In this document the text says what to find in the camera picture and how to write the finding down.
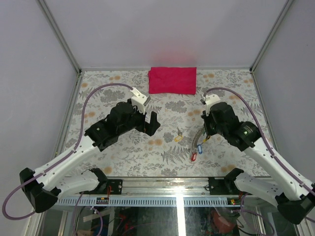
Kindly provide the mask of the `key yellow tag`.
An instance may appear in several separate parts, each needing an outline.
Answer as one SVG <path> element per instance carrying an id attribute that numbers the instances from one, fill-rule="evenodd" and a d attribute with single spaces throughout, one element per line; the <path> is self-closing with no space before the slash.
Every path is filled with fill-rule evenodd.
<path id="1" fill-rule="evenodd" d="M 177 136 L 174 138 L 174 141 L 180 142 L 183 138 L 183 132 L 179 128 L 177 128 Z"/>

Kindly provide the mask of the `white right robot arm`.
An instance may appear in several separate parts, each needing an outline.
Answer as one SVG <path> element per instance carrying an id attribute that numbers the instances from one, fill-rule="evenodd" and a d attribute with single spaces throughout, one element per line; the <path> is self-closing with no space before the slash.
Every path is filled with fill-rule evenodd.
<path id="1" fill-rule="evenodd" d="M 230 194 L 242 191 L 259 197 L 275 206 L 290 223 L 300 224 L 315 207 L 315 184 L 270 147 L 255 124 L 239 121 L 227 103 L 207 105 L 201 117 L 207 136 L 221 135 L 274 180 L 271 184 L 235 168 L 224 178 L 225 190 Z"/>

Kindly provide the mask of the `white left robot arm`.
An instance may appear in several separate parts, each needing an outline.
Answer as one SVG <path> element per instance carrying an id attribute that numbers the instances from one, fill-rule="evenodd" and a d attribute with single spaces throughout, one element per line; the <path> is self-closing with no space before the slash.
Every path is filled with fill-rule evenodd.
<path id="1" fill-rule="evenodd" d="M 150 122 L 145 121 L 131 100 L 119 102 L 105 119 L 87 129 L 78 144 L 61 153 L 49 163 L 20 172 L 23 192 L 36 213 L 50 209 L 59 199 L 72 194 L 87 192 L 102 194 L 108 188 L 108 178 L 99 168 L 86 170 L 78 176 L 69 177 L 76 166 L 104 151 L 118 138 L 133 129 L 149 136 L 155 134 L 160 123 L 156 112 L 151 112 Z"/>

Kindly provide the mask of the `metal keyring hoop yellow handle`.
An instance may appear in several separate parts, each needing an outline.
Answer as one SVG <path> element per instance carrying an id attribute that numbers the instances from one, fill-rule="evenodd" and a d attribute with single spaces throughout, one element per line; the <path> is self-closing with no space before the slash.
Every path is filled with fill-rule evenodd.
<path id="1" fill-rule="evenodd" d="M 209 140 L 210 136 L 207 135 L 205 128 L 201 128 L 197 131 L 195 134 L 194 138 L 192 139 L 192 144 L 191 144 L 191 154 L 201 154 L 201 152 L 198 149 L 199 145 L 202 145 L 205 143 L 207 140 Z"/>

